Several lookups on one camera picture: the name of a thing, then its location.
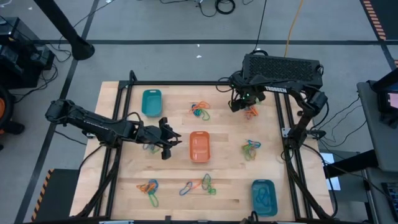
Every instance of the black metal frame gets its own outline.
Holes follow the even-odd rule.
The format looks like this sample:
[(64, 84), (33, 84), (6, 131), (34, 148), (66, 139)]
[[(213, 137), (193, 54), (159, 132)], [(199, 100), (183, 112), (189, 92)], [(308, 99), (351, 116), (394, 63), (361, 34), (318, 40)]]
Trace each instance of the black metal frame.
[[(118, 85), (118, 92), (116, 94), (116, 101), (114, 105), (114, 110), (113, 110), (113, 119), (117, 119), (118, 113), (119, 113), (119, 108), (121, 104), (121, 96), (125, 88), (127, 88), (127, 94), (126, 94), (126, 100), (124, 104), (124, 109), (123, 109), (123, 116), (127, 115), (128, 110), (129, 110), (129, 103), (131, 99), (131, 92), (132, 92), (132, 86), (133, 85), (229, 85), (228, 82), (218, 82), (218, 81), (137, 81), (137, 78), (135, 77), (134, 74), (130, 73), (130, 80), (129, 81), (120, 81)], [(279, 94), (275, 93), (275, 102), (276, 102), (276, 108), (277, 108), (277, 114), (278, 114), (278, 119), (279, 119), (279, 125), (280, 125), (280, 130), (285, 127), (284, 124), (284, 116), (282, 112), (282, 106), (280, 103), (280, 98)], [(292, 115), (292, 110), (290, 106), (290, 101), (289, 101), (289, 96), (285, 95), (285, 104), (286, 104), (286, 109), (287, 109), (287, 117), (289, 120), (289, 126), (292, 127), (294, 125), (293, 121), (293, 115)], [(121, 155), (121, 150), (122, 147), (119, 147), (116, 149), (116, 155), (115, 158), (118, 158), (118, 161), (114, 162), (119, 162), (120, 160), (120, 155)], [(285, 156), (289, 157), (289, 151), (285, 151)], [(111, 157), (112, 149), (107, 148), (105, 152), (105, 157), (104, 157), (104, 163), (103, 163), (103, 168), (101, 171), (101, 180), (100, 184), (103, 183), (104, 178), (106, 177), (108, 173), (108, 168), (109, 168), (109, 163), (110, 163), (110, 157)], [(303, 165), (302, 165), (302, 160), (301, 160), (301, 155), (299, 152), (295, 152), (295, 160), (297, 163), (297, 169), (298, 173), (300, 176), (300, 179), (303, 181), (305, 184), (305, 176), (304, 176), (304, 171), (303, 171)], [(111, 186), (109, 188), (109, 197), (106, 205), (106, 217), (111, 217), (112, 214), (112, 207), (113, 207), (113, 200), (114, 200), (114, 194), (116, 190), (116, 181), (117, 181), (117, 175), (114, 177), (114, 179), (111, 182)], [(295, 183), (293, 179), (288, 176), (289, 179), (289, 188), (290, 188), (290, 194), (292, 197), (292, 206), (294, 210), (294, 217), (295, 220), (297, 221), (298, 219), (301, 218), (300, 216), (300, 208), (299, 208), (299, 202), (297, 198), (297, 192), (295, 188)], [(95, 206), (94, 210), (94, 217), (97, 217), (100, 215), (100, 210), (101, 210), (101, 204), (102, 204), (102, 198), (98, 200), (98, 203)], [(307, 202), (307, 200), (304, 198), (304, 205), (305, 205), (305, 213), (307, 215), (307, 218), (312, 218), (312, 210)], [(156, 221), (157, 223), (165, 223), (165, 221)], [(235, 223), (235, 222), (217, 222), (217, 223)]]

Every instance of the concrete floor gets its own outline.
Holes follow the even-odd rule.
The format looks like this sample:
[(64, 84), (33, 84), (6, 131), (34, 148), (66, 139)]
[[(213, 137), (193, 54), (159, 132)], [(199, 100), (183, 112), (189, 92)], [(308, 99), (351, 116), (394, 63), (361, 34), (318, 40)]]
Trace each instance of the concrete floor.
[[(57, 0), (72, 24), (86, 16), (98, 0)], [(261, 33), (262, 40), (285, 40), (299, 0), (268, 0)], [(98, 7), (106, 4), (99, 0)], [(2, 135), (5, 149), (0, 152), (0, 219), (13, 223), (39, 158), (49, 122), (44, 113), (51, 100), (60, 96), (66, 77), (73, 75), (67, 98), (88, 110), (94, 110), (101, 82), (127, 80), (134, 70), (139, 80), (217, 80), (231, 75), (241, 67), (245, 53), (253, 44), (161, 44), (161, 40), (255, 40), (258, 33), (264, 2), (254, 0), (248, 6), (237, 1), (235, 12), (212, 18), (203, 17), (193, 1), (180, 4), (161, 4), (156, 0), (115, 0), (98, 11), (93, 19), (88, 40), (160, 40), (158, 44), (98, 44), (96, 53), (88, 60), (77, 63), (72, 59), (56, 63), (58, 78), (43, 91), (38, 91), (16, 105), (14, 119), (26, 125), (20, 136)], [(203, 3), (203, 10), (214, 11), (211, 0)], [(18, 16), (41, 39), (58, 40), (59, 32), (35, 5), (33, 0), (14, 0), (0, 8), (0, 15)], [(81, 34), (86, 20), (76, 27)], [(377, 80), (391, 71), (379, 45), (347, 45), (345, 40), (377, 40), (359, 0), (305, 0), (292, 40), (315, 40), (308, 45), (292, 45), (289, 57), (319, 60), (325, 66), (323, 91), (329, 97), (330, 114), (349, 105), (357, 98), (356, 83)], [(340, 40), (326, 44), (316, 40)], [(270, 55), (283, 56), (284, 45), (259, 45)], [(398, 59), (398, 46), (388, 46), (391, 55)], [(344, 116), (338, 116), (324, 127), (329, 131)], [(338, 142), (361, 125), (364, 115), (356, 109), (336, 131)], [(81, 141), (86, 141), (80, 130), (57, 127), (57, 130)], [(341, 151), (367, 151), (372, 149), (366, 126), (340, 147)], [(25, 215), (30, 220), (45, 174), (49, 169), (77, 169), (83, 159), (84, 147), (54, 135), (37, 185)], [(364, 208), (358, 203), (342, 203), (338, 217), (362, 221)]]

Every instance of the teal plastic bowl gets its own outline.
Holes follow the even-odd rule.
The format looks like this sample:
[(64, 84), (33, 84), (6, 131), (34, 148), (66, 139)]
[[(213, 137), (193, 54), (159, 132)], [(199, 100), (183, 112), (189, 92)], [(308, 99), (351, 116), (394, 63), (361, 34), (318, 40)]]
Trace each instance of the teal plastic bowl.
[(259, 216), (272, 217), (278, 213), (275, 185), (270, 180), (255, 180), (251, 186), (253, 209)]
[(162, 92), (160, 90), (145, 90), (142, 95), (142, 113), (148, 117), (158, 117), (162, 114)]

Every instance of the wooden tabletop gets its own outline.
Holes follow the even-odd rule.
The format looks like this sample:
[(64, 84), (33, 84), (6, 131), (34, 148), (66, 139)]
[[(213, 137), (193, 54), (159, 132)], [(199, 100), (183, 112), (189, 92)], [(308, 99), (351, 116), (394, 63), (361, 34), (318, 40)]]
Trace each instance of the wooden tabletop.
[[(112, 117), (118, 82), (103, 82), (95, 112)], [(268, 179), (275, 184), (278, 213), (274, 217), (261, 217), (261, 220), (293, 221), (294, 214), (286, 166), (280, 158), (282, 141), (273, 93), (266, 93), (266, 100), (256, 105), (259, 116), (247, 120), (244, 111), (232, 113), (227, 102), (231, 93), (220, 93), (215, 86), (146, 86), (132, 88), (129, 112), (141, 115), (144, 124), (158, 125), (160, 118), (146, 118), (141, 113), (142, 93), (147, 89), (162, 92), (162, 116), (168, 117), (169, 125), (181, 134), (183, 142), (172, 148), (172, 157), (163, 161), (160, 152), (151, 154), (144, 151), (141, 144), (125, 142), (119, 166), (118, 182), (113, 202), (112, 219), (164, 220), (171, 215), (172, 220), (242, 220), (253, 210), (251, 184), (256, 179)], [(119, 118), (123, 110), (125, 93)], [(189, 113), (191, 105), (206, 101), (211, 105), (207, 110), (211, 118), (203, 121)], [(300, 109), (293, 98), (292, 110), (295, 121)], [(189, 156), (189, 135), (193, 131), (207, 131), (210, 134), (211, 159), (205, 164), (196, 164)], [(246, 161), (241, 146), (246, 139), (261, 142), (254, 161)], [(308, 139), (306, 144), (317, 148), (316, 141)], [(98, 147), (97, 140), (89, 140), (85, 156)], [(105, 149), (98, 151), (83, 166), (70, 215), (77, 214), (90, 200), (98, 188)], [(325, 175), (320, 158), (313, 152), (301, 150), (307, 186), (318, 203), (329, 214), (333, 213)], [(216, 195), (209, 195), (200, 187), (184, 196), (180, 189), (191, 179), (202, 179), (210, 174)], [(154, 208), (148, 195), (137, 189), (137, 185), (156, 179), (159, 188), (155, 195), (159, 207)], [(300, 210), (304, 217), (302, 196), (298, 190)], [(108, 193), (104, 193), (101, 214), (104, 214)]]

